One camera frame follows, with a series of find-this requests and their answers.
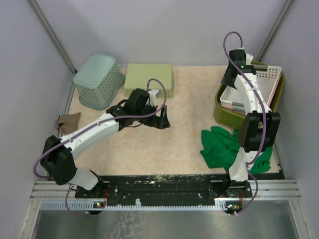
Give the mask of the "pink perforated basket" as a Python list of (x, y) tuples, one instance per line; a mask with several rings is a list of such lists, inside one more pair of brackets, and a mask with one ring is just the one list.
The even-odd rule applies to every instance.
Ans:
[[(277, 88), (280, 74), (266, 74), (257, 73), (257, 84), (262, 93), (263, 99), (266, 101), (267, 106), (270, 107), (272, 98)], [(239, 92), (227, 86), (220, 97), (221, 106), (224, 108), (238, 111), (241, 114), (245, 114), (244, 105), (242, 103)]]

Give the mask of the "white perforated basket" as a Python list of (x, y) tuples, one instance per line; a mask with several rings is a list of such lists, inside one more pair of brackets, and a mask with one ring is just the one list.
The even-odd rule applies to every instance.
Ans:
[[(281, 77), (282, 68), (280, 66), (257, 64), (253, 64), (253, 66), (256, 69), (257, 84), (259, 89), (265, 102), (268, 106), (270, 106)], [(233, 111), (245, 112), (239, 92), (229, 86), (223, 90), (220, 97), (220, 104), (222, 107), (231, 109)]]

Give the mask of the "light green shallow basket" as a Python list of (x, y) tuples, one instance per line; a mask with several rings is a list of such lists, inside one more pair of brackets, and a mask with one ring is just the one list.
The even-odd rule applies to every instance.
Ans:
[(142, 63), (128, 65), (124, 83), (124, 96), (128, 98), (136, 88), (145, 90), (149, 79), (159, 80), (166, 89), (167, 97), (174, 97), (174, 73), (172, 65)]

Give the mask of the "teal perforated plastic basket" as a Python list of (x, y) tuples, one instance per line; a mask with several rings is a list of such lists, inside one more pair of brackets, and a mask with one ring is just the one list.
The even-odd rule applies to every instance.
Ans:
[(77, 71), (73, 82), (81, 104), (103, 110), (125, 82), (125, 75), (120, 72), (113, 57), (95, 54)]

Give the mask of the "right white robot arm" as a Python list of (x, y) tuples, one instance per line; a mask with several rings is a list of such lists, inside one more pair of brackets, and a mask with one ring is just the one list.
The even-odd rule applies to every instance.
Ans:
[(234, 197), (240, 192), (239, 182), (248, 180), (260, 154), (274, 144), (281, 118), (265, 102), (257, 83), (256, 70), (247, 63), (245, 50), (229, 51), (228, 60), (221, 83), (237, 90), (245, 110), (245, 119), (238, 133), (240, 148), (228, 170), (230, 180), (222, 185), (223, 193)]

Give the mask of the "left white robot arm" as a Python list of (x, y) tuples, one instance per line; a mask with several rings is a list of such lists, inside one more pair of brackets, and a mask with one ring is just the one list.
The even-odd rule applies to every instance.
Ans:
[(161, 90), (135, 89), (129, 98), (109, 108), (97, 120), (69, 135), (50, 136), (44, 144), (40, 165), (57, 185), (73, 184), (94, 198), (101, 196), (104, 186), (91, 170), (76, 166), (75, 159), (87, 148), (135, 122), (148, 127), (170, 127), (166, 105), (157, 106)]

